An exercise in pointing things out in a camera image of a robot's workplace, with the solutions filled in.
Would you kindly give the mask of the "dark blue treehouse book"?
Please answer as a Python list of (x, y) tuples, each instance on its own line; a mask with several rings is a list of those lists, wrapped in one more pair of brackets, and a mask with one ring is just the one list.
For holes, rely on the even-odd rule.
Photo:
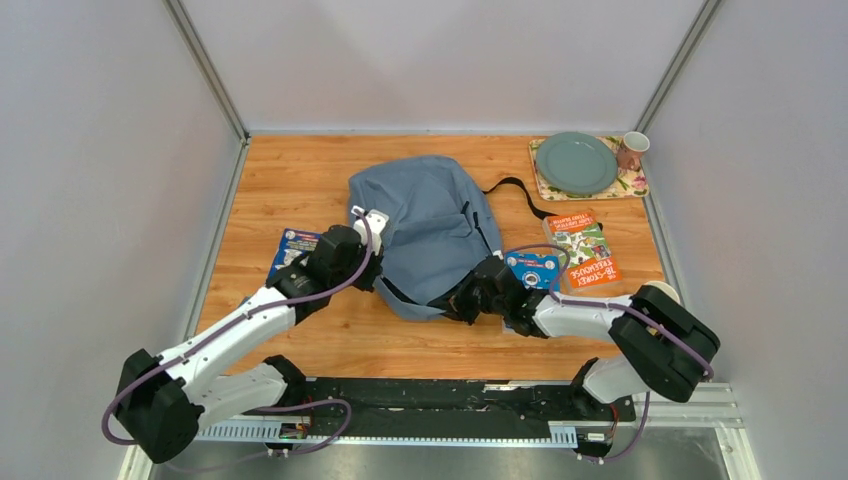
[(285, 228), (272, 260), (267, 279), (279, 269), (288, 266), (300, 255), (313, 251), (320, 237), (320, 233)]

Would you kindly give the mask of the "blue-grey student backpack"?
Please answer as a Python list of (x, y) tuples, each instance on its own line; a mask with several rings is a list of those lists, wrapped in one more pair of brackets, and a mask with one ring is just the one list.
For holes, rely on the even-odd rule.
[(448, 294), (485, 258), (505, 261), (485, 191), (456, 160), (440, 155), (366, 168), (348, 186), (350, 206), (389, 217), (375, 287), (393, 313), (410, 321), (461, 321)]

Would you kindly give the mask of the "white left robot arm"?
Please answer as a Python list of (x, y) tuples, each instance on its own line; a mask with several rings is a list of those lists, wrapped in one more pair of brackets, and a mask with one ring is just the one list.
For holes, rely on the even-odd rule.
[(354, 287), (371, 291), (380, 273), (386, 216), (359, 214), (353, 226), (333, 225), (316, 248), (277, 270), (245, 303), (199, 335), (157, 355), (144, 349), (122, 366), (115, 398), (101, 420), (115, 418), (155, 464), (175, 458), (203, 429), (234, 415), (274, 407), (291, 415), (304, 405), (299, 372), (280, 356), (246, 373), (227, 374), (236, 361), (271, 337), (325, 308)]

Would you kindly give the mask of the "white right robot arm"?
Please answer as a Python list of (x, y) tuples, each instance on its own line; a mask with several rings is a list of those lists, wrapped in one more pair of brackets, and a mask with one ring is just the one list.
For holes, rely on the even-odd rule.
[(648, 391), (688, 402), (699, 383), (713, 377), (711, 362), (721, 346), (664, 282), (646, 283), (631, 295), (572, 296), (529, 288), (504, 260), (488, 257), (447, 301), (466, 323), (493, 314), (523, 336), (583, 337), (616, 345), (619, 356), (588, 361), (574, 380), (570, 404), (585, 419), (598, 417), (622, 397)]

